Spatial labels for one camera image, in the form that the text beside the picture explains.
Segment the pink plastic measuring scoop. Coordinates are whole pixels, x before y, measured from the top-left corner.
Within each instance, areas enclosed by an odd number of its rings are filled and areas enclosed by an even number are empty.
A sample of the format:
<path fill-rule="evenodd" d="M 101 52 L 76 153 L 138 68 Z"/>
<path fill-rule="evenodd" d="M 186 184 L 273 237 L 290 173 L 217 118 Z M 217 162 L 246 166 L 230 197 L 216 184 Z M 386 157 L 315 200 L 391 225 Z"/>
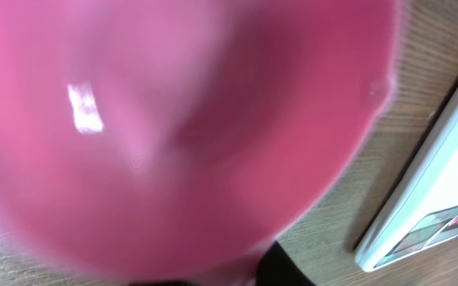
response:
<path fill-rule="evenodd" d="M 393 97 L 400 1 L 0 1 L 0 229 L 189 278 L 315 206 Z"/>

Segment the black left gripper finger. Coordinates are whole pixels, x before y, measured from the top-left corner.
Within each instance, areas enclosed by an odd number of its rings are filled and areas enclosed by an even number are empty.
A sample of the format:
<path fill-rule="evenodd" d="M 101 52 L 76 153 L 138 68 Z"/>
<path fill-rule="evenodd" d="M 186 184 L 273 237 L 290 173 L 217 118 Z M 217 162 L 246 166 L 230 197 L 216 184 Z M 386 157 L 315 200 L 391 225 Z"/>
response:
<path fill-rule="evenodd" d="M 275 242 L 258 263 L 256 286 L 316 286 Z"/>

